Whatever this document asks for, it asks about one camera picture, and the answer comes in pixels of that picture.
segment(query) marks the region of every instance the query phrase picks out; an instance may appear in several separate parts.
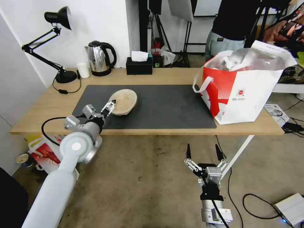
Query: kettle handle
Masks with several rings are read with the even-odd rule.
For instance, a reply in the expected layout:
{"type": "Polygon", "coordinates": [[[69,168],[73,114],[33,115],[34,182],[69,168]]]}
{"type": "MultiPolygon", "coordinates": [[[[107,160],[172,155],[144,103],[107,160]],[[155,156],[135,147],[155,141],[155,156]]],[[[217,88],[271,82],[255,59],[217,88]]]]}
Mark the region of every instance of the kettle handle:
{"type": "Polygon", "coordinates": [[[114,65],[116,64],[116,61],[117,61],[117,56],[116,56],[115,49],[114,49],[113,46],[110,45],[109,43],[101,42],[100,44],[103,46],[103,48],[105,48],[105,49],[110,49],[110,50],[111,50],[112,55],[113,55],[113,57],[114,57],[114,60],[113,60],[112,63],[109,63],[109,66],[110,66],[111,68],[113,68],[114,65]]]}

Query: bag handle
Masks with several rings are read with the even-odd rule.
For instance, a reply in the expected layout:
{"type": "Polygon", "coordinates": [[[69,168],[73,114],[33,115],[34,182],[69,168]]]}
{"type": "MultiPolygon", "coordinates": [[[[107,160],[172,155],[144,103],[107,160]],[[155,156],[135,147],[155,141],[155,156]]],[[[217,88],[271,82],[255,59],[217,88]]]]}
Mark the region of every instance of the bag handle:
{"type": "Polygon", "coordinates": [[[197,74],[196,74],[196,76],[194,77],[194,80],[193,80],[192,89],[193,89],[193,91],[195,93],[201,93],[201,92],[203,92],[207,88],[207,86],[209,85],[209,83],[213,81],[213,78],[207,76],[206,79],[204,80],[202,86],[200,87],[200,89],[199,90],[195,89],[194,85],[196,84],[197,79],[199,78],[199,75],[200,75],[202,69],[203,69],[203,67],[201,67],[201,69],[197,72],[197,74]]]}

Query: table leg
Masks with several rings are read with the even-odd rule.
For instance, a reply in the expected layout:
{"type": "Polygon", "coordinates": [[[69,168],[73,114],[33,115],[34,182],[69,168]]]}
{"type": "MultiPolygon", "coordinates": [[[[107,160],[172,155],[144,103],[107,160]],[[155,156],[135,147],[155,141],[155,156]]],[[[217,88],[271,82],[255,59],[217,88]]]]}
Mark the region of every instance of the table leg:
{"type": "Polygon", "coordinates": [[[249,135],[247,137],[247,139],[244,141],[244,143],[241,145],[241,147],[239,148],[239,150],[237,151],[237,153],[231,159],[231,161],[229,161],[229,163],[226,166],[226,168],[222,171],[221,180],[224,178],[224,176],[226,175],[226,173],[229,171],[229,169],[231,168],[231,166],[235,163],[235,161],[237,160],[237,158],[241,155],[241,153],[244,151],[244,149],[246,148],[246,146],[249,144],[249,142],[252,140],[253,137],[254,137],[254,135],[249,135]]]}

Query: printed logo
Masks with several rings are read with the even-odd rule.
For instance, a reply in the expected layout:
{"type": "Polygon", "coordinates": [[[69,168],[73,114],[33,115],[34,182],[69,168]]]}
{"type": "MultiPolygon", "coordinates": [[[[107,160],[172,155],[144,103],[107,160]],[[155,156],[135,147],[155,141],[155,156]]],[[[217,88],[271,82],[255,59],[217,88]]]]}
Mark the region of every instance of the printed logo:
{"type": "Polygon", "coordinates": [[[238,97],[243,97],[243,96],[244,96],[244,93],[245,93],[245,90],[244,90],[244,89],[239,89],[238,92],[237,92],[237,96],[238,96],[238,97]]]}

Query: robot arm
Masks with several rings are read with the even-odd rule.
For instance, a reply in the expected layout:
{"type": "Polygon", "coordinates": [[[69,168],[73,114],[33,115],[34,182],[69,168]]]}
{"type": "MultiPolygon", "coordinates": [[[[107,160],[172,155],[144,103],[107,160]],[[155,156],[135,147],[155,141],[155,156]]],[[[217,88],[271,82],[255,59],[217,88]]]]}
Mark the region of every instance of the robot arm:
{"type": "Polygon", "coordinates": [[[228,227],[227,223],[233,220],[230,209],[223,208],[224,198],[221,196],[219,188],[221,187],[222,171],[228,165],[228,161],[223,159],[223,155],[216,145],[216,153],[220,163],[215,164],[196,164],[191,160],[190,145],[188,144],[185,164],[199,178],[198,183],[202,187],[200,199],[202,201],[202,221],[207,227],[212,227],[215,224],[218,228],[228,227]]]}
{"type": "Polygon", "coordinates": [[[115,107],[115,100],[108,102],[101,113],[96,113],[89,104],[83,109],[88,121],[80,124],[79,119],[70,115],[65,127],[70,133],[60,143],[62,161],[57,170],[45,179],[22,228],[55,228],[58,226],[76,182],[75,167],[78,162],[89,163],[99,149],[102,138],[100,132],[115,107]]]}

